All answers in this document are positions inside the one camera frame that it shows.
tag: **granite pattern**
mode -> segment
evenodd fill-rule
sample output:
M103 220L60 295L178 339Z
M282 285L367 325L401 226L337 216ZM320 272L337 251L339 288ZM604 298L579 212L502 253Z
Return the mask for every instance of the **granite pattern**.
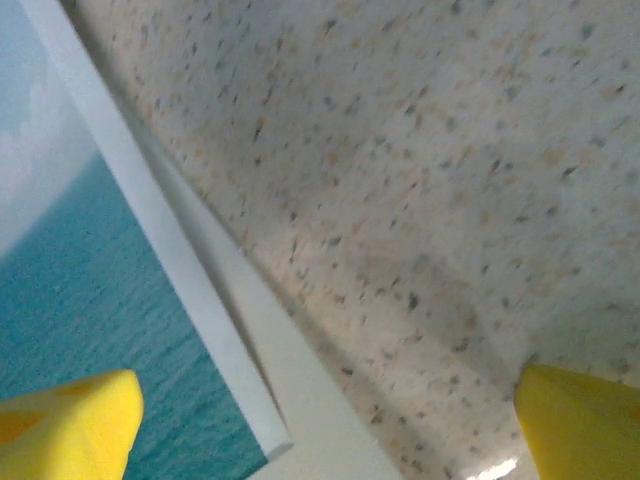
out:
M526 361L640 384L637 2L66 7L407 478L537 478Z

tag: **sea water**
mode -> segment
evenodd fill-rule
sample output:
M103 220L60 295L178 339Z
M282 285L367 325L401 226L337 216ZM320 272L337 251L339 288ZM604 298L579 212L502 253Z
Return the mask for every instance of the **sea water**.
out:
M266 463L99 156L0 259L0 332L0 398L135 370L145 413L126 479L233 480Z

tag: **speckled countertop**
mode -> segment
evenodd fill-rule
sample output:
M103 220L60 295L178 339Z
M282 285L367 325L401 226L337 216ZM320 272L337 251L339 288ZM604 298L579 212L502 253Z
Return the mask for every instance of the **speckled countertop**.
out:
M408 478L536 478L527 359L640 384L635 0L66 3Z

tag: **yellow plastic piece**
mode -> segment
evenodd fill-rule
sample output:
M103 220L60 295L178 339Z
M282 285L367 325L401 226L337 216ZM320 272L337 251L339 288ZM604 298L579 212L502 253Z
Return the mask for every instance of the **yellow plastic piece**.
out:
M0 479L121 479L142 411L131 370L0 402Z
M515 407L542 480L640 479L640 390L528 366Z

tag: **sky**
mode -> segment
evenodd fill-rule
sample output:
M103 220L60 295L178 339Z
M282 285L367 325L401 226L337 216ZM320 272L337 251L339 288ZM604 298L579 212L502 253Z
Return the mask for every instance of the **sky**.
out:
M0 0L0 256L97 150L17 0Z

